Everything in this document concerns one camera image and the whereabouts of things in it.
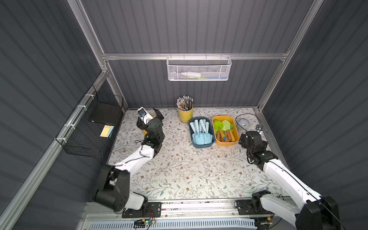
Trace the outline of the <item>green shovel wooden handle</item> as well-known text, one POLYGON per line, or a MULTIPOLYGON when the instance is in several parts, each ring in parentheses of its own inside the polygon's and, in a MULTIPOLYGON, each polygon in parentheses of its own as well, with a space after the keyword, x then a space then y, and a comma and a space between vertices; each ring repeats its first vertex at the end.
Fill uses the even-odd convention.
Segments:
POLYGON ((223 131, 223 133, 227 137, 227 141, 228 142, 235 142, 236 138, 235 138, 235 136, 233 134, 233 131, 232 131, 233 124, 229 120, 223 120, 222 125, 223 126, 222 126, 221 130, 223 131))

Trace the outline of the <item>light blue shovel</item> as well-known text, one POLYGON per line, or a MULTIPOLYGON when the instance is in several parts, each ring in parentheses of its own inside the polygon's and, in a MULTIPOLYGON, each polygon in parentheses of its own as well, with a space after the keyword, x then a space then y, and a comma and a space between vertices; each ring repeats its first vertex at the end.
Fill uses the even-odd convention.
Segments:
POLYGON ((209 122, 205 119, 200 120, 201 131, 198 134, 197 140, 199 145, 207 145, 212 143, 212 135, 209 133, 209 122))
POLYGON ((198 144, 198 133, 199 133, 199 121, 196 119, 194 120, 194 122, 190 122, 189 123, 190 127, 191 127, 191 130, 193 131, 193 134, 192 134, 192 141, 194 144, 198 144))

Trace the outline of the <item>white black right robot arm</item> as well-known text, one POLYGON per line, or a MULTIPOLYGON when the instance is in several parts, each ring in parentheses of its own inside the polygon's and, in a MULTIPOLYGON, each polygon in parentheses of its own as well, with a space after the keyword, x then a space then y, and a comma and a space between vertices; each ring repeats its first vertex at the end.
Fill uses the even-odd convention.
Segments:
POLYGON ((267 141, 257 131, 241 134, 239 144, 246 149, 247 161, 275 180, 292 198, 295 205, 262 190, 252 195, 250 207, 254 213, 271 212, 298 230, 340 230, 337 202, 323 197, 295 176, 271 151, 267 141))

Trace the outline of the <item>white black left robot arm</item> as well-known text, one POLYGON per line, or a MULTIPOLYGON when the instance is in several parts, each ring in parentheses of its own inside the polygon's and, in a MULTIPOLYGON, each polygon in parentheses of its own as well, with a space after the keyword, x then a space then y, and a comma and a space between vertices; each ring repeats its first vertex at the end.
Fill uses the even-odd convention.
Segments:
POLYGON ((148 115, 138 118, 137 126, 147 132, 142 141, 138 141, 138 149, 123 161, 112 166, 102 167, 97 179, 93 201, 102 204, 115 212, 123 209, 147 209, 146 196, 130 190, 131 177, 161 150, 165 134, 163 133, 162 115, 148 115))

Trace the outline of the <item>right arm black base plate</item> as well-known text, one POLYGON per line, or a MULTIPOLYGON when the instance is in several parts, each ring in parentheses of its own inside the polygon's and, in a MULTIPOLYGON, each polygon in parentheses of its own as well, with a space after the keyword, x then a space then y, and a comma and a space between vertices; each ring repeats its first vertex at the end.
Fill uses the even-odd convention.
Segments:
POLYGON ((268 215, 270 217, 274 216, 274 213, 270 211, 266 211, 261 208, 256 208, 252 204, 251 199, 235 200, 234 207, 237 209, 238 214, 240 216, 245 216, 245 215, 268 215))

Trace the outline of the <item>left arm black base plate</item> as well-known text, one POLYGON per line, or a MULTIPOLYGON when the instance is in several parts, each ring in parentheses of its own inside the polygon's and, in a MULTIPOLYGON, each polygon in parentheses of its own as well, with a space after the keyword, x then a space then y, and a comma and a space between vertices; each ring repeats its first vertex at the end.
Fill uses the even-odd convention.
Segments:
POLYGON ((133 218, 142 218, 142 219, 148 219, 152 215, 155 218, 158 218, 161 216, 161 210, 162 210, 162 202, 146 202, 143 204, 142 208, 139 210, 134 209, 125 209, 122 213, 123 219, 133 219, 133 218))

